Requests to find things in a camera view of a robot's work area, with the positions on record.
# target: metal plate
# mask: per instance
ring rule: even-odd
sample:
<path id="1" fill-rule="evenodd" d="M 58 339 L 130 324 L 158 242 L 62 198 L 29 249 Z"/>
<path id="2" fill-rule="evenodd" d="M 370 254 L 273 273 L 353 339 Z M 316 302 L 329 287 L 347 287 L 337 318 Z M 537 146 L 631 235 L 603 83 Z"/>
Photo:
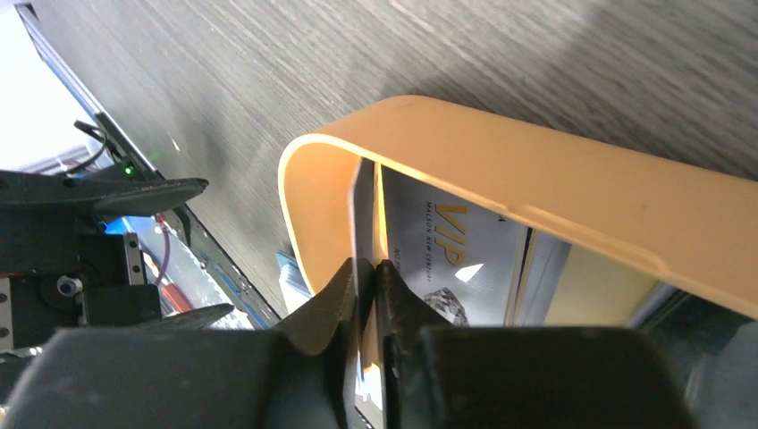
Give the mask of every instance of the metal plate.
<path id="1" fill-rule="evenodd" d="M 0 279 L 0 351 L 13 350 L 13 306 L 11 281 Z"/>
<path id="2" fill-rule="evenodd" d="M 142 252 L 139 251 L 137 234 L 127 232 L 123 234 L 123 253 L 126 256 L 126 273 L 129 275 L 129 284 L 145 284 L 145 265 L 142 262 Z"/>

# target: wood grain surface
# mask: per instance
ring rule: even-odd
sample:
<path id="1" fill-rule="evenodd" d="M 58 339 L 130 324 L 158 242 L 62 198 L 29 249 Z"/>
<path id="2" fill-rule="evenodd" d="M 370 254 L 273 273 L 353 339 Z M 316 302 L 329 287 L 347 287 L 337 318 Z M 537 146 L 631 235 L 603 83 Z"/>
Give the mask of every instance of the wood grain surface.
<path id="1" fill-rule="evenodd" d="M 211 181 L 191 208 L 279 311 L 282 149 L 384 97 L 438 97 L 758 177 L 753 0 L 32 3 L 165 175 Z"/>

